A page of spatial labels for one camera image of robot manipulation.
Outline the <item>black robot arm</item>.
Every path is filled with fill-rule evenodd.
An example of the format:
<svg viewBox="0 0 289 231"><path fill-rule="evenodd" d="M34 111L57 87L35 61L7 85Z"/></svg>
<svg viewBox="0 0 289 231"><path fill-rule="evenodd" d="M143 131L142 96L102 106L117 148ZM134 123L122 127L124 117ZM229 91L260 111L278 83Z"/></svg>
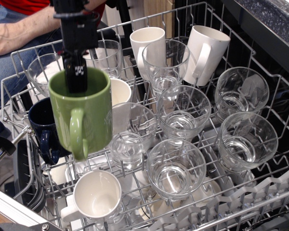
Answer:
<svg viewBox="0 0 289 231"><path fill-rule="evenodd" d="M85 8L87 0L52 0L54 18L61 21L63 64L70 93L84 93L88 85L88 71L83 55L98 46L98 12Z"/></svg>

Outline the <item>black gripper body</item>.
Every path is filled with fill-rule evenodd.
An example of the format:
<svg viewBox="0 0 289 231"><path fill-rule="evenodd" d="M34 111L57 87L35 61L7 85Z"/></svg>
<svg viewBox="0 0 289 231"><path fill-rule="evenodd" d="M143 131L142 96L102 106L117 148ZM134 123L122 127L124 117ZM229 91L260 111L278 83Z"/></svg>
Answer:
<svg viewBox="0 0 289 231"><path fill-rule="evenodd" d="M76 59L98 46L98 13L61 13L62 57Z"/></svg>

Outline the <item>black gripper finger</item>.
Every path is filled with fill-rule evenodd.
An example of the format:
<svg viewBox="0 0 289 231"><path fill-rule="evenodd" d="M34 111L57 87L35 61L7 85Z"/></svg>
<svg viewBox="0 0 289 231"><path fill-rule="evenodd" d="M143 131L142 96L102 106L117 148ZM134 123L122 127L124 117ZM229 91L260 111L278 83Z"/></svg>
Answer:
<svg viewBox="0 0 289 231"><path fill-rule="evenodd" d="M66 85L70 93L84 93L87 90L87 65L81 55L64 55Z"/></svg>
<svg viewBox="0 0 289 231"><path fill-rule="evenodd" d="M90 54L91 59L98 59L95 48L89 49L89 54Z"/></svg>

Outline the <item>person's bare forearm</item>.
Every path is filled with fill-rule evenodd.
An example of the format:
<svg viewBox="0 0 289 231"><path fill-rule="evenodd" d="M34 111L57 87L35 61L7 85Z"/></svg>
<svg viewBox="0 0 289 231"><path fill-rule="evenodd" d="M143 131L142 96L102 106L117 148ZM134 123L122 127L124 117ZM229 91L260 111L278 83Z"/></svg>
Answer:
<svg viewBox="0 0 289 231"><path fill-rule="evenodd" d="M12 45L22 47L38 36L60 27L61 21L55 19L54 14L54 7L47 6L18 22L6 24L5 37L11 40Z"/></svg>

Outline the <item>person's hand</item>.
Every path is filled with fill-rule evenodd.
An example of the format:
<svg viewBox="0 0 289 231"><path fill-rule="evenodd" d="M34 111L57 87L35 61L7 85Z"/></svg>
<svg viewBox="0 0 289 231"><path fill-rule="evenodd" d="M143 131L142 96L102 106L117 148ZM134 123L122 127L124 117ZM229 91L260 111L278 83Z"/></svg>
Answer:
<svg viewBox="0 0 289 231"><path fill-rule="evenodd" d="M17 23L0 24L0 56L22 47L21 35Z"/></svg>

